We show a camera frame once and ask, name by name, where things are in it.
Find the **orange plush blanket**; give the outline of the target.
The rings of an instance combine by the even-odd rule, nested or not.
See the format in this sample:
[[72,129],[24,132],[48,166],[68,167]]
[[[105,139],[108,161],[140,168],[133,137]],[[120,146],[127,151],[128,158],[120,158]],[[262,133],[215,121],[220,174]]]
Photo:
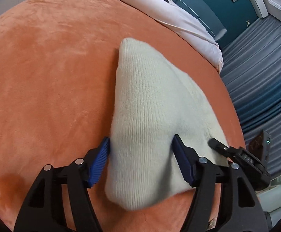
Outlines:
[[44,165],[68,165],[109,134],[127,37],[189,74],[227,143],[245,144],[220,75],[170,29],[119,0],[24,1],[0,16],[0,219],[9,229]]

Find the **cream knitted sweater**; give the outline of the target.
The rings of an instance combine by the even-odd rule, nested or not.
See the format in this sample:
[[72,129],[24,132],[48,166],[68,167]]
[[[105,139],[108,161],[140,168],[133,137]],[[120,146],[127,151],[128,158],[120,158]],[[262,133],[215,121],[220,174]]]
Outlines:
[[122,40],[116,70],[111,151],[105,192],[125,210],[153,206],[189,190],[171,150],[174,135],[212,163],[208,145],[226,137],[196,82],[149,44]]

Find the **pale pink duvet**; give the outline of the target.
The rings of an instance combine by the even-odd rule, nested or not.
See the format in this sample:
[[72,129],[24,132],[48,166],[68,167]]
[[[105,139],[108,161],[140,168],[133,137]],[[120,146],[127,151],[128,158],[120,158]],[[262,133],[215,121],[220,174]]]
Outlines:
[[218,43],[201,22],[173,2],[120,0],[175,32],[221,72],[224,61]]

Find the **blue upholstered headboard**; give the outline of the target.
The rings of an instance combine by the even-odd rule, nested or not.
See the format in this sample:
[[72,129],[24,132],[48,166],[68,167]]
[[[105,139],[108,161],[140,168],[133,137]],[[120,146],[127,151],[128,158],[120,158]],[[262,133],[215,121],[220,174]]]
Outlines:
[[203,0],[172,0],[175,4],[186,10],[198,19],[207,29],[215,41],[220,40],[227,32],[216,14]]

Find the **blue grey curtain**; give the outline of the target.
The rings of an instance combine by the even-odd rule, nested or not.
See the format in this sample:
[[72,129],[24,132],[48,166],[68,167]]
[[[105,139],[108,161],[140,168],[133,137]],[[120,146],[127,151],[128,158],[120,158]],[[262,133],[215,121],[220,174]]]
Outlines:
[[221,78],[236,109],[245,143],[271,136],[268,171],[281,175],[281,21],[257,19],[223,50]]

